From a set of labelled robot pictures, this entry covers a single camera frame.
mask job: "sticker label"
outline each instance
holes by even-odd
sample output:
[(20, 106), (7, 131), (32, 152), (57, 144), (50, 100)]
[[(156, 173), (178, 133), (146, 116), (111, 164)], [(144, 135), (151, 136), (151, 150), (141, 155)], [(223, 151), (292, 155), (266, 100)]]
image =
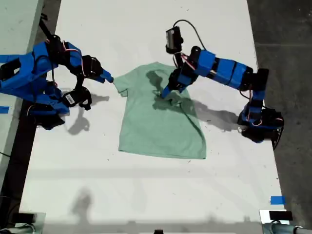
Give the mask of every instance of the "sticker label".
[(66, 97), (66, 99), (68, 100), (69, 104), (72, 105), (72, 104), (75, 103), (75, 101), (73, 100), (72, 96), (70, 96), (70, 94), (69, 94), (69, 95), (66, 95), (65, 97)]

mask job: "red wire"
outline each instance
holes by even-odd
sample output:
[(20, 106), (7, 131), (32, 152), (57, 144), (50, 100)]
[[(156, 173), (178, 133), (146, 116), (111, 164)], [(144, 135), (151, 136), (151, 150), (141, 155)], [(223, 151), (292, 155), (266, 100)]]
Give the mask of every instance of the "red wire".
[(76, 52), (78, 52), (78, 53), (81, 55), (81, 69), (82, 69), (83, 75), (86, 77), (86, 75), (85, 75), (85, 73), (84, 73), (84, 69), (83, 69), (83, 60), (82, 60), (82, 54), (81, 54), (81, 52), (80, 52), (79, 50), (76, 50), (76, 49), (66, 49), (65, 41), (64, 41), (64, 40), (63, 40), (63, 47), (64, 47), (65, 52), (67, 52), (67, 51), (76, 51)]
[(194, 71), (196, 70), (195, 67), (187, 61), (186, 55), (181, 55), (181, 58), (184, 60), (184, 62), (186, 62), (187, 65), (189, 65), (190, 68), (192, 68)]

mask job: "white board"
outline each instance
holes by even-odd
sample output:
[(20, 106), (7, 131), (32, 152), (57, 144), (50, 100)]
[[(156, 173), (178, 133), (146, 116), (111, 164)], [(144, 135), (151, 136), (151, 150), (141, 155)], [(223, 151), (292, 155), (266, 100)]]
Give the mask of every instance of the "white board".
[[(245, 0), (63, 0), (56, 34), (117, 77), (173, 65), (165, 31), (178, 19), (218, 57), (256, 69)], [(189, 54), (199, 41), (179, 26)], [(55, 76), (65, 90), (76, 83), (64, 67)], [(90, 111), (72, 108), (64, 126), (36, 132), (20, 210), (46, 213), (46, 233), (262, 233), (259, 210), (281, 191), (271, 143), (233, 124), (247, 101), (238, 91), (207, 78), (188, 88), (207, 106), (196, 110), (207, 159), (189, 161), (118, 152), (126, 98), (109, 83), (84, 85), (97, 96)]]

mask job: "green t-shirt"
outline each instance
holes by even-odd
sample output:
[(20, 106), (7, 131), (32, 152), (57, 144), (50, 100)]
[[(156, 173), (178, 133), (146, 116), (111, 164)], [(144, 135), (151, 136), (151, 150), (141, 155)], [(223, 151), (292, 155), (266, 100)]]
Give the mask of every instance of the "green t-shirt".
[(115, 78), (126, 110), (119, 136), (119, 150), (171, 158), (206, 158), (206, 141), (193, 102), (185, 90), (159, 94), (174, 67), (158, 62), (142, 65)]

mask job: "black cable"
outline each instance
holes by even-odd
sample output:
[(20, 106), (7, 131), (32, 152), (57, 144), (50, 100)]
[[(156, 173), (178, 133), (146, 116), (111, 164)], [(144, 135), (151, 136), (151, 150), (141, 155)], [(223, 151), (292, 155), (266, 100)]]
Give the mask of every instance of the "black cable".
[(2, 153), (2, 152), (0, 152), (0, 154), (2, 154), (2, 155), (4, 155), (4, 156), (7, 156), (7, 157), (11, 157), (11, 156), (9, 156), (9, 155), (7, 155), (7, 154), (5, 154), (5, 153)]
[[(243, 95), (243, 93), (242, 93), (242, 91), (241, 91), (241, 90), (239, 90), (239, 93), (240, 93), (240, 94), (241, 94), (244, 98), (247, 98), (247, 99), (249, 100), (249, 97), (247, 97), (247, 96)], [(262, 107), (264, 107), (265, 109), (269, 109), (269, 110), (271, 110), (271, 108), (266, 107), (265, 105), (262, 105)]]
[(278, 136), (278, 139), (277, 139), (275, 145), (273, 146), (273, 150), (275, 150), (275, 149), (277, 148), (277, 145), (279, 144), (279, 140), (282, 138), (282, 134), (283, 134), (283, 131), (284, 131), (284, 124), (285, 124), (285, 122), (284, 122), (284, 120), (283, 120), (283, 125), (282, 125), (282, 127), (281, 127), (281, 133), (280, 133), (280, 135)]
[(182, 21), (183, 21), (183, 22), (187, 22), (189, 25), (191, 25), (191, 26), (194, 28), (194, 30), (195, 30), (195, 32), (196, 32), (196, 34), (197, 34), (197, 37), (198, 37), (198, 39), (199, 39), (199, 41), (200, 41), (201, 46), (204, 48), (204, 50), (206, 50), (206, 47), (204, 46), (204, 43), (202, 42), (202, 40), (201, 40), (201, 38), (200, 38), (200, 36), (199, 36), (199, 34), (198, 34), (198, 32), (197, 32), (195, 26), (192, 25), (191, 22), (189, 22), (189, 21), (186, 20), (186, 19), (179, 19), (177, 22), (174, 23), (174, 26), (173, 26), (173, 27), (175, 27), (175, 25), (176, 25), (177, 23), (182, 22)]
[(20, 202), (16, 203), (10, 210), (9, 212), (7, 213), (7, 216), (6, 216), (6, 220), (5, 220), (5, 224), (9, 221), (9, 218), (10, 218), (10, 215), (11, 213), (13, 212), (13, 210), (20, 205)]
[(50, 64), (51, 64), (51, 72), (52, 72), (52, 81), (53, 81), (53, 85), (56, 87), (56, 84), (55, 84), (55, 79), (54, 79), (54, 66), (53, 66), (53, 63), (52, 61), (50, 60), (50, 58), (46, 55), (40, 55), (38, 58), (36, 58), (35, 62), (34, 62), (34, 68), (33, 68), (33, 71), (32, 73), (35, 72), (36, 68), (37, 68), (37, 63), (39, 61), (40, 58), (48, 58), (48, 60), (50, 61)]

